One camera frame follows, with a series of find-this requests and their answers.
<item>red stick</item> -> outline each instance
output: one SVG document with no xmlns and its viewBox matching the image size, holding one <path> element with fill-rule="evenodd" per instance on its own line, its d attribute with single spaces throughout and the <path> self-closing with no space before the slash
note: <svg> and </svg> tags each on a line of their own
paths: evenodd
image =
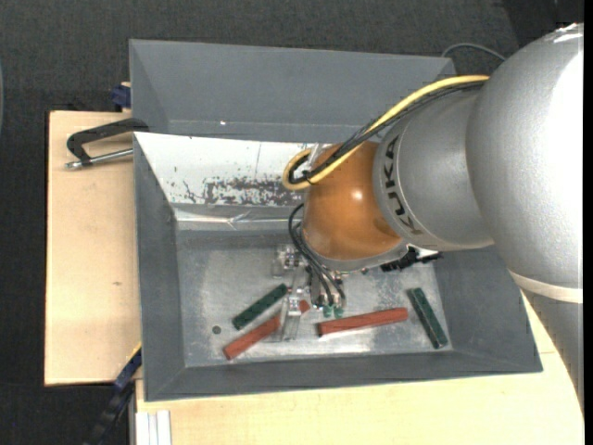
<svg viewBox="0 0 593 445">
<path fill-rule="evenodd" d="M 301 313 L 305 313 L 310 309 L 310 306 L 305 300 L 301 300 L 298 304 L 298 308 L 300 309 Z M 233 341 L 233 343 L 227 345 L 222 350 L 226 356 L 226 359 L 230 361 L 231 359 L 236 358 L 239 354 L 247 351 L 257 342 L 267 338 L 274 331 L 280 328 L 280 323 L 280 315 L 278 314 L 257 328 L 254 328 L 246 335 L 236 339 Z"/>
<path fill-rule="evenodd" d="M 394 308 L 391 310 L 374 311 L 372 313 L 340 318 L 339 320 L 317 323 L 317 331 L 320 337 L 324 337 L 325 335 L 331 335 L 332 333 L 403 322 L 407 319 L 407 309 Z"/>
</svg>

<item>metal clamp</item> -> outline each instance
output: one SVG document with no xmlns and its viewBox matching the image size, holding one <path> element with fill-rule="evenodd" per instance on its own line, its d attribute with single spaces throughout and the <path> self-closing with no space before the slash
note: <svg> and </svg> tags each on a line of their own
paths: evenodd
<svg viewBox="0 0 593 445">
<path fill-rule="evenodd" d="M 112 122 L 108 123 L 107 125 L 101 125 L 99 127 L 94 127 L 93 129 L 83 130 L 81 132 L 72 134 L 66 143 L 66 147 L 78 159 L 78 161 L 66 163 L 66 168 L 72 169 L 88 167 L 102 161 L 118 159 L 131 155 L 133 150 L 128 148 L 126 150 L 107 153 L 98 157 L 91 157 L 82 147 L 85 144 L 96 142 L 97 140 L 103 140 L 104 138 L 115 135 L 125 134 L 127 132 L 149 132 L 149 130 L 148 126 L 139 119 L 126 119 L 124 121 Z"/>
</svg>

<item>black floor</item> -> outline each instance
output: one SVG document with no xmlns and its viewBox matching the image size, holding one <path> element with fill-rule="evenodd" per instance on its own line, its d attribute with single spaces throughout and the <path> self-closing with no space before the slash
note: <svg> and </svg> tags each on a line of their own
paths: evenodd
<svg viewBox="0 0 593 445">
<path fill-rule="evenodd" d="M 109 396 L 42 387 L 44 111 L 112 110 L 128 38 L 425 55 L 469 41 L 510 55 L 575 20 L 584 0 L 0 0 L 0 443 L 81 443 Z M 456 58 L 460 72 L 498 64 Z"/>
</svg>

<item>wooden table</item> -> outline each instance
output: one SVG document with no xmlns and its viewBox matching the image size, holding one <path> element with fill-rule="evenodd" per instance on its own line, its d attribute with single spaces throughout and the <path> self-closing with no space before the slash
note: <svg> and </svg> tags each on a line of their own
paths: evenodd
<svg viewBox="0 0 593 445">
<path fill-rule="evenodd" d="M 132 161 L 69 172 L 70 134 L 130 114 L 55 111 L 49 119 L 45 383 L 111 381 L 140 340 Z M 90 146 L 130 145 L 128 135 Z M 549 335 L 527 305 L 544 372 L 362 388 L 144 402 L 171 413 L 175 445 L 578 444 L 583 416 Z"/>
</svg>

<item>yellow cable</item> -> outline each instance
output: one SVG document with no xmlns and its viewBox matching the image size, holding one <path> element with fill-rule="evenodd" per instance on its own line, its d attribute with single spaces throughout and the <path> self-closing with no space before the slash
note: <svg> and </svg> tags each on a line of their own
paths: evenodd
<svg viewBox="0 0 593 445">
<path fill-rule="evenodd" d="M 385 114 L 383 114 L 380 119 L 377 119 L 377 121 L 373 125 L 371 125 L 365 131 L 365 133 L 373 130 L 375 127 L 381 125 L 382 123 L 394 118 L 403 109 L 405 109 L 409 105 L 413 104 L 421 97 L 424 97 L 425 95 L 428 95 L 434 91 L 438 91 L 439 89 L 443 89 L 445 87 L 449 87 L 452 85 L 466 84 L 466 83 L 479 83 L 479 82 L 485 81 L 487 79 L 488 79 L 488 76 L 480 76 L 480 75 L 456 76 L 456 77 L 443 79 L 441 81 L 437 81 L 435 83 L 425 85 L 425 87 L 420 88 L 418 91 L 416 91 L 416 92 L 408 95 L 407 97 L 403 98 L 402 100 L 400 100 L 391 109 L 389 109 Z M 339 167 L 342 163 L 344 163 L 353 153 L 355 153 L 360 147 L 361 147 L 361 145 L 355 146 L 349 152 L 345 153 L 342 157 L 337 159 L 334 163 L 332 163 L 331 165 L 328 165 L 323 170 L 321 170 L 319 173 L 311 176 L 309 181 L 303 181 L 300 183 L 290 183 L 289 174 L 290 174 L 290 171 L 292 171 L 292 168 L 298 162 L 300 162 L 303 158 L 307 157 L 311 153 L 310 148 L 307 148 L 307 149 L 297 153 L 286 164 L 286 168 L 284 168 L 284 173 L 282 176 L 282 183 L 283 183 L 284 187 L 286 187 L 287 189 L 290 189 L 290 190 L 297 191 L 297 190 L 305 189 L 309 186 L 309 182 L 311 182 L 313 184 L 318 183 L 323 178 L 325 178 L 328 174 L 333 172 L 337 167 Z"/>
</svg>

